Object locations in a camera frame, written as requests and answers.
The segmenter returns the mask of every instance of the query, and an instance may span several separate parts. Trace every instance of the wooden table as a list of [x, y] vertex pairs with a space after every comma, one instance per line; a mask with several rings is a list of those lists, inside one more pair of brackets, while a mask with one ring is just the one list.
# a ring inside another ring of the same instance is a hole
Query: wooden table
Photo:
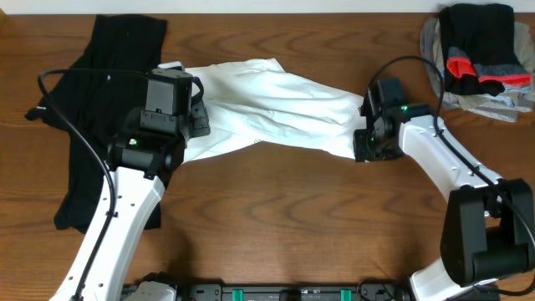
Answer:
[[[290, 73], [362, 94], [386, 61], [419, 53], [427, 14], [162, 15], [162, 61], [205, 66], [276, 58]], [[535, 30], [534, 15], [517, 20]], [[66, 133], [23, 118], [36, 76], [84, 51], [94, 16], [9, 16], [0, 28], [0, 299], [43, 300], [84, 238], [57, 231], [67, 191]], [[425, 71], [400, 63], [414, 102], [436, 102]], [[455, 110], [451, 132], [506, 178], [535, 187], [535, 115], [509, 124]], [[440, 256], [446, 203], [409, 157], [356, 164], [318, 150], [259, 143], [182, 166], [162, 202], [162, 229], [143, 233], [127, 282], [168, 271], [185, 282], [357, 283], [402, 279]], [[520, 289], [532, 274], [501, 283]]]

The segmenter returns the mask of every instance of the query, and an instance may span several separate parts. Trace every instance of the black cloth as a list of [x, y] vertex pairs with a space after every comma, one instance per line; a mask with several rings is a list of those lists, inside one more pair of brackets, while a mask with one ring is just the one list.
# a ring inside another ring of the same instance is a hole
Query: black cloth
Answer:
[[[444, 62], [451, 50], [464, 52], [475, 66], [520, 65], [514, 53], [514, 14], [503, 4], [456, 4], [439, 14]], [[504, 91], [503, 84], [489, 80], [482, 83], [474, 75], [455, 78], [446, 68], [446, 91], [459, 95], [490, 94]]]
[[[167, 21], [141, 15], [97, 16], [84, 54], [71, 68], [127, 69], [149, 72], [161, 61]], [[147, 81], [125, 75], [65, 74], [50, 95], [84, 132], [84, 137], [105, 159], [111, 137], [136, 107], [145, 107]], [[41, 99], [27, 114], [66, 130], [66, 125]], [[74, 227], [85, 233], [97, 207], [103, 172], [82, 142], [70, 135], [69, 192], [54, 217], [57, 229]], [[145, 229], [160, 227], [160, 206], [152, 212]]]

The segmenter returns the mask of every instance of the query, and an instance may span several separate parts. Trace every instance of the green connector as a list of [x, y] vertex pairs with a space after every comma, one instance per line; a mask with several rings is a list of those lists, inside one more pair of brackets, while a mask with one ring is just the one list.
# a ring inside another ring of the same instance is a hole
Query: green connector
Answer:
[[232, 290], [232, 301], [243, 301], [243, 290], [242, 289], [233, 289]]
[[342, 295], [342, 298], [340, 301], [351, 301], [351, 290], [350, 289], [342, 289], [340, 292]]

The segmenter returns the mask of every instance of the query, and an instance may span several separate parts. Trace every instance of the cable clip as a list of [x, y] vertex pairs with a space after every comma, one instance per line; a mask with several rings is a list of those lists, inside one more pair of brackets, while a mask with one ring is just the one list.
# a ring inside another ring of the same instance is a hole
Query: cable clip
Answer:
[[106, 215], [107, 216], [112, 216], [112, 217], [119, 217], [119, 212], [115, 212], [114, 214], [110, 214], [109, 211], [106, 212]]

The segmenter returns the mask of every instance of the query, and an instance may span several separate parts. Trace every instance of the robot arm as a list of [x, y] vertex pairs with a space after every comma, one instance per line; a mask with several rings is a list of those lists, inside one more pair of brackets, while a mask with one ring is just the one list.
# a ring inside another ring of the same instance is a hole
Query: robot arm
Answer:
[[[451, 144], [470, 162], [479, 166], [480, 171], [492, 179], [495, 184], [502, 179], [496, 172], [487, 169], [480, 161], [472, 156], [464, 146], [451, 135], [444, 126], [444, 120], [439, 117], [439, 128], [442, 134]], [[487, 184], [477, 176], [472, 175], [459, 158], [444, 145], [442, 140], [436, 138], [433, 116], [423, 115], [414, 117], [410, 121], [400, 125], [399, 147], [408, 156], [420, 165], [425, 173], [433, 180], [433, 183], [441, 191], [442, 196], [448, 200], [450, 191], [454, 191], [464, 185], [475, 188], [484, 187]]]
[[[106, 163], [116, 191], [115, 212], [108, 212], [110, 191], [104, 181], [79, 253], [51, 300], [71, 300], [74, 296], [108, 214], [112, 214], [112, 222], [85, 280], [82, 298], [120, 299], [141, 232], [163, 197], [173, 171], [183, 162], [187, 141], [210, 133], [201, 82], [182, 69], [154, 69], [149, 74], [145, 108], [134, 112], [139, 118], [127, 118], [129, 124], [114, 137], [108, 151]], [[201, 91], [193, 97], [192, 84], [197, 84]], [[146, 283], [138, 291], [146, 296], [157, 291], [145, 299], [176, 300], [176, 288], [162, 283]]]
[[[119, 300], [141, 232], [165, 191], [158, 177], [153, 180], [146, 179], [143, 171], [119, 167], [115, 172], [112, 171], [111, 175], [117, 191], [116, 211], [85, 281], [84, 301]], [[65, 301], [73, 296], [104, 224], [109, 202], [110, 191], [104, 182], [99, 204], [79, 253], [67, 277], [51, 300]], [[160, 300], [175, 300], [175, 297], [173, 295]]]
[[[535, 268], [535, 254], [518, 218], [501, 199], [437, 137], [426, 105], [408, 105], [398, 79], [378, 81], [368, 91], [361, 114], [367, 129], [354, 132], [356, 161], [412, 157], [448, 202], [441, 258], [410, 277], [411, 298], [446, 300], [472, 286]], [[438, 118], [446, 140], [525, 212], [533, 229], [531, 188], [522, 180], [505, 181], [468, 152]], [[486, 228], [484, 217], [501, 218]]]

